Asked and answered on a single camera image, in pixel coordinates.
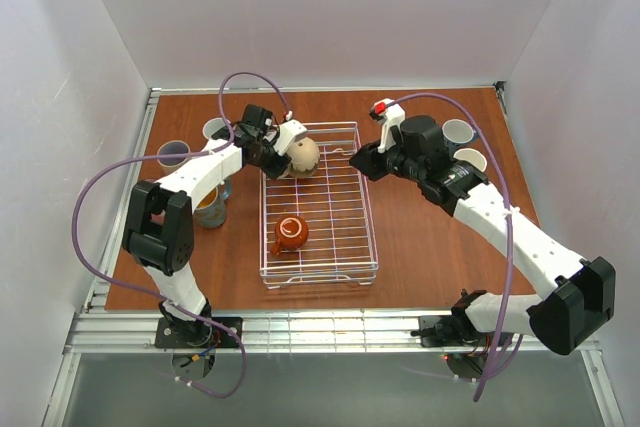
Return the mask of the beige round mug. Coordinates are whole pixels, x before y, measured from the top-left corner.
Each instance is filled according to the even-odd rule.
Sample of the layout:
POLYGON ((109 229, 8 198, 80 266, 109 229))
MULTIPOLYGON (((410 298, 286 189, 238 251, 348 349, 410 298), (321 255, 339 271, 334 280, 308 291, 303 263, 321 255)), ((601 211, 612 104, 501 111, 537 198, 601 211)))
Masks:
POLYGON ((316 142, 305 137, 294 143, 288 150, 287 155, 291 158, 285 172, 280 179, 292 177, 305 179, 314 175, 320 163, 320 150, 316 142))

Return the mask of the pink faceted mug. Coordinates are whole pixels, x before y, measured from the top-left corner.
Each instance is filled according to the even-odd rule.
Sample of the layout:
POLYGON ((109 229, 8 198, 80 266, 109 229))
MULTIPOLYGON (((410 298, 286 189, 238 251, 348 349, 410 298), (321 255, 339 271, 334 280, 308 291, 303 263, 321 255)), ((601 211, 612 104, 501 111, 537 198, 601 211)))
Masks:
POLYGON ((454 152, 453 158, 471 164, 480 172, 485 172, 488 166, 486 157, 474 148, 461 148, 454 152))

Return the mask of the blue butterfly mug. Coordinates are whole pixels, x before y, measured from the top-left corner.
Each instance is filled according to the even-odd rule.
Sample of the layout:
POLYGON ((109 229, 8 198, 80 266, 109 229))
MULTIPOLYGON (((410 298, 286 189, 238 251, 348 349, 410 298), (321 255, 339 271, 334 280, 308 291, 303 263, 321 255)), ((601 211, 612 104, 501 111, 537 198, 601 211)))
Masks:
POLYGON ((199 226, 207 229, 222 226, 227 218, 226 201, 229 199, 231 192, 231 180, 226 179, 198 204, 193 214, 194 221, 199 226))

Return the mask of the pearlescent pink mug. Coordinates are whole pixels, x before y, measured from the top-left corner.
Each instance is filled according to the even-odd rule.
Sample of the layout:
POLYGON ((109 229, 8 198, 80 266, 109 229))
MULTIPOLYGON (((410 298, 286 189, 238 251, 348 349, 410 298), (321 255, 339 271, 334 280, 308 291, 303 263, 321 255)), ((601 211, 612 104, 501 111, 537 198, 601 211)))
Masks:
POLYGON ((189 145, 182 140, 171 140, 164 143, 157 151, 159 158, 157 159, 163 173, 169 175, 189 160, 191 149, 189 145))

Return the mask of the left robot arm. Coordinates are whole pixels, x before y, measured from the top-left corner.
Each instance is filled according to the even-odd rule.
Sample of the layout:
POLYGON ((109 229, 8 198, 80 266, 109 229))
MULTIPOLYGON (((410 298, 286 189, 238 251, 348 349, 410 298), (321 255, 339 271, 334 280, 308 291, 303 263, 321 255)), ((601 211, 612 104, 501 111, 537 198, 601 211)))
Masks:
POLYGON ((189 260, 194 251, 193 213, 220 184, 247 165, 276 179, 291 163, 288 150, 307 129, 292 117, 277 125, 274 114, 253 104, 234 123, 214 121, 205 147, 155 182, 132 189, 123 249, 151 277, 162 296, 160 311, 170 328, 191 346, 205 344, 212 327, 203 319, 211 306, 199 289, 189 260))

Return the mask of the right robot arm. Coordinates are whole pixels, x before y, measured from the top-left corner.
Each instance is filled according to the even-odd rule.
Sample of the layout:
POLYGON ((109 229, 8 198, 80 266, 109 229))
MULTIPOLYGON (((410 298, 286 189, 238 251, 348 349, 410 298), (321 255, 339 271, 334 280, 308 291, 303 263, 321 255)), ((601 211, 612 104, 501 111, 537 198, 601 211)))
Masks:
POLYGON ((414 182, 422 196, 470 227, 512 263, 534 288, 532 295, 464 293, 449 321, 431 327, 472 339, 496 329, 537 338, 568 355, 614 315, 616 271, 603 257, 592 260, 562 246, 520 211, 472 163, 449 156, 442 129, 427 115, 400 109, 373 113, 381 137, 363 145, 351 166, 371 181, 389 174, 414 182))

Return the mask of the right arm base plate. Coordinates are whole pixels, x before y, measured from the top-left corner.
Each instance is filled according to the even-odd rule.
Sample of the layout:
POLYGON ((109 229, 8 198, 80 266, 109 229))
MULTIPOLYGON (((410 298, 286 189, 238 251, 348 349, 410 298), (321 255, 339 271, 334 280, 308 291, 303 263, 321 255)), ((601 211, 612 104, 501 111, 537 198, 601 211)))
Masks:
POLYGON ((410 335, 419 338, 423 347, 485 347, 494 331, 480 332, 464 316, 425 315, 418 318, 418 328, 410 335))

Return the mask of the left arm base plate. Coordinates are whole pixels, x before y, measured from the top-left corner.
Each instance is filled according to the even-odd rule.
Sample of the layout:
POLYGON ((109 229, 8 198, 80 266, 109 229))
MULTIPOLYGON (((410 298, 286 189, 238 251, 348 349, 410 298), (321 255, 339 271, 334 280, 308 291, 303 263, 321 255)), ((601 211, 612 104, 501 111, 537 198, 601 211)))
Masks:
MULTIPOLYGON (((242 337, 243 318, 237 316, 214 317, 213 320, 233 331, 239 338, 242 337)), ((158 349, 199 349, 206 350, 209 347, 217 349, 235 349, 238 347, 236 340, 224 329, 216 327, 211 330, 205 328, 208 335, 205 342, 189 343, 179 336, 177 330, 170 326, 167 319, 161 318, 158 321, 154 347, 158 349)))

